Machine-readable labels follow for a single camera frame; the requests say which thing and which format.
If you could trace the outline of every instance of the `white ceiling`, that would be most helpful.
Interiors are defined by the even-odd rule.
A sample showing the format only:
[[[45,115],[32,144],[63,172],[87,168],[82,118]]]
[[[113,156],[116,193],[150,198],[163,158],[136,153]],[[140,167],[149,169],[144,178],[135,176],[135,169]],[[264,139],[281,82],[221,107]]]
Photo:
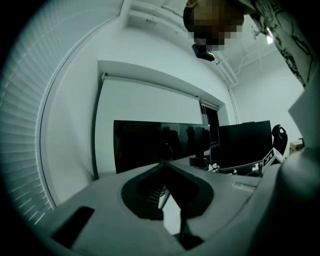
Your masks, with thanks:
[[[182,17],[184,8],[186,6],[187,0],[139,0],[149,5],[154,5],[156,7],[169,9],[175,14]],[[242,58],[248,56],[243,61],[243,66],[259,59],[258,49],[260,56],[266,56],[274,51],[276,51],[275,44],[272,43],[268,45],[266,36],[263,34],[258,35],[256,38],[254,36],[254,31],[258,28],[250,16],[245,17],[244,24],[242,26],[242,32],[237,32],[235,39],[230,39],[225,42],[224,50],[222,54],[227,58],[228,63],[234,71],[239,69],[241,65]]]

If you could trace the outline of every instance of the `person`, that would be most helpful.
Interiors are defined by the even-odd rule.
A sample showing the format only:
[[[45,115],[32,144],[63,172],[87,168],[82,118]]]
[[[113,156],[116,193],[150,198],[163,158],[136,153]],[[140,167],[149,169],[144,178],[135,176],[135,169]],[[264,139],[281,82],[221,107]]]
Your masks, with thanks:
[[[306,87],[318,69],[315,53],[295,18],[275,0],[188,0],[184,26],[197,45],[221,46],[250,15],[259,32],[271,36],[288,67]]]

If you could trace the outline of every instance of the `black monitor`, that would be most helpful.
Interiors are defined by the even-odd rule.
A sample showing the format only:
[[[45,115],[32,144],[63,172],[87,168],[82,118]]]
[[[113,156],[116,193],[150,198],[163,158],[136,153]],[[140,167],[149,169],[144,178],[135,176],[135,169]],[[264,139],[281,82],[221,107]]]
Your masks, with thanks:
[[[270,121],[220,126],[218,135],[221,171],[258,163],[273,147]]]
[[[202,124],[120,121],[113,123],[116,173],[156,163],[186,159],[186,165],[210,160],[210,126]]]

